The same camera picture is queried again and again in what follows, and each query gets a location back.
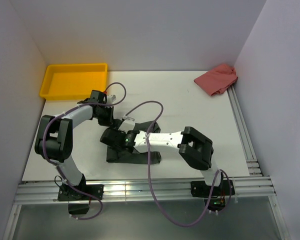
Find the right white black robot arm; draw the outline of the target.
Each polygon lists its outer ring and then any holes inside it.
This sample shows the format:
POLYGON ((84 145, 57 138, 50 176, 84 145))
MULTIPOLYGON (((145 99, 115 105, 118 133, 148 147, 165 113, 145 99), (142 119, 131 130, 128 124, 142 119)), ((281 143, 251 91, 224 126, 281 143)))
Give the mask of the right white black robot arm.
POLYGON ((188 166, 203 175, 207 191, 219 194, 223 188, 223 174, 213 159, 213 141, 193 127, 172 133, 107 128, 100 142, 107 146, 108 163, 159 164, 162 153, 178 153, 188 166))

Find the right side aluminium rail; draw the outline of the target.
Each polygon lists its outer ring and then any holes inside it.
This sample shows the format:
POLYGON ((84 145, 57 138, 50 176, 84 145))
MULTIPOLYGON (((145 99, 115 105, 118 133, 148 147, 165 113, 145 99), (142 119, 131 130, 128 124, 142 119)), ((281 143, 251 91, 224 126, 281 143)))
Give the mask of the right side aluminium rail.
POLYGON ((243 153, 248 166, 249 174, 251 177, 262 177, 263 173, 260 169, 256 153, 246 126, 242 110, 240 108, 239 100, 235 92, 235 88, 231 86, 228 90, 228 98, 231 104, 232 112, 236 122, 237 130, 239 133, 243 153))

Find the front aluminium rail frame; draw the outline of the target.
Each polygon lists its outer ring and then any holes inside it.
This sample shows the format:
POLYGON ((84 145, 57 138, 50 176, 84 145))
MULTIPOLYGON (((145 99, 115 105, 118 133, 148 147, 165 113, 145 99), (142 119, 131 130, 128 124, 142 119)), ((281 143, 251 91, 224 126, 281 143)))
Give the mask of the front aluminium rail frame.
MULTIPOLYGON (((159 200, 191 200, 192 179, 161 179, 152 182, 154 192, 159 200)), ((233 177, 235 194, 232 197, 268 197, 281 240, 289 240, 276 192, 269 176, 233 177)), ((103 203, 110 202, 143 202, 153 199, 147 180, 102 181, 103 203)), ((28 182, 20 184, 12 203, 9 219, 3 239, 11 240, 23 205, 57 204, 57 186, 52 181, 28 182)))

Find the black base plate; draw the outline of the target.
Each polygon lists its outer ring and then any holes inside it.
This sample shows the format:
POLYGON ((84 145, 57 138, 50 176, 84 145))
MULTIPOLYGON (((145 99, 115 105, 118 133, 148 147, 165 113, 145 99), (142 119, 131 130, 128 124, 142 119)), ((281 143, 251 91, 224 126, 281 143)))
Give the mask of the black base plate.
MULTIPOLYGON (((234 196, 236 194, 233 181, 221 180, 220 185, 214 186, 212 190, 212 198, 220 197, 221 195, 224 196, 234 196)), ((208 198, 210 194, 211 187, 206 185, 205 181, 191 181, 191 195, 195 198, 208 198)))
POLYGON ((59 193, 57 200, 59 202, 71 202, 71 201, 88 201, 92 200, 91 196, 97 197, 102 200, 104 193, 104 185, 103 184, 89 184, 83 187, 80 191, 84 192, 79 193, 73 190, 70 186, 66 184, 62 184, 59 188, 59 193))

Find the yellow plastic tray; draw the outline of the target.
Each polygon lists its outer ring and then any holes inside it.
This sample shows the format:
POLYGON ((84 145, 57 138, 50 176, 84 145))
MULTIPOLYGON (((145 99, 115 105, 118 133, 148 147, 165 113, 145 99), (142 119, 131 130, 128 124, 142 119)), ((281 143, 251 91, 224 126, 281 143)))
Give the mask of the yellow plastic tray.
POLYGON ((47 101, 86 99, 93 90, 106 90, 107 75, 106 63, 50 64, 39 96, 47 101))

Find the folded pink t-shirt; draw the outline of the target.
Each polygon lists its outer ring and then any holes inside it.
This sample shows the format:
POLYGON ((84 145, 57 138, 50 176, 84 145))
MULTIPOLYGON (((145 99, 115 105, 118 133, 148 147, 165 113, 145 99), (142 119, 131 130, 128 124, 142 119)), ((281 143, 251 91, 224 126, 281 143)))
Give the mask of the folded pink t-shirt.
POLYGON ((236 69, 225 63, 216 66, 194 82, 209 96, 222 95, 238 80, 236 69))

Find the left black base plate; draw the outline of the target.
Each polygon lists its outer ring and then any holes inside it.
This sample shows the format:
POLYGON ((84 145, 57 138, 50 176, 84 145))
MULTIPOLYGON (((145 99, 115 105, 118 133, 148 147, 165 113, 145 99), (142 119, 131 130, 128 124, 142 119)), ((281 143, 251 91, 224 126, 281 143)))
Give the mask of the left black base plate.
POLYGON ((71 201, 88 201, 92 200, 91 196, 97 197, 102 200, 104 193, 104 185, 103 184, 89 184, 83 187, 80 191, 84 192, 79 193, 73 190, 70 186, 66 184, 62 184, 59 188, 59 193, 57 200, 59 202, 71 202, 71 201))

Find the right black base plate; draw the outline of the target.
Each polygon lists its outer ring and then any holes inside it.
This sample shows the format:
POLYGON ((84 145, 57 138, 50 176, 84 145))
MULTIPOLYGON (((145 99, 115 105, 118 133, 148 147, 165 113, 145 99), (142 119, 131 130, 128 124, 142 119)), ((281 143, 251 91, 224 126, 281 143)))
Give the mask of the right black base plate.
MULTIPOLYGON (((221 195, 224 196, 234 196, 236 194, 233 181, 221 180, 220 185, 214 186, 212 190, 212 198, 220 197, 221 195)), ((195 198, 208 198, 210 194, 211 187, 206 185, 205 181, 191 181, 191 195, 195 198)))

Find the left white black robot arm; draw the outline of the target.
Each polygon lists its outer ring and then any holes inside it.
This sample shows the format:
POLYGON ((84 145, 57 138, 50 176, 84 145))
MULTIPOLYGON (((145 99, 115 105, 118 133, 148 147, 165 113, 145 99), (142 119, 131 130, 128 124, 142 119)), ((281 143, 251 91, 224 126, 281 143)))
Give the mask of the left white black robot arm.
POLYGON ((40 119, 34 150, 52 164, 62 180, 63 191, 76 200, 86 197, 86 178, 72 157, 73 129, 87 120, 96 118, 101 126, 113 121, 115 95, 93 90, 89 98, 59 115, 44 115, 40 119))

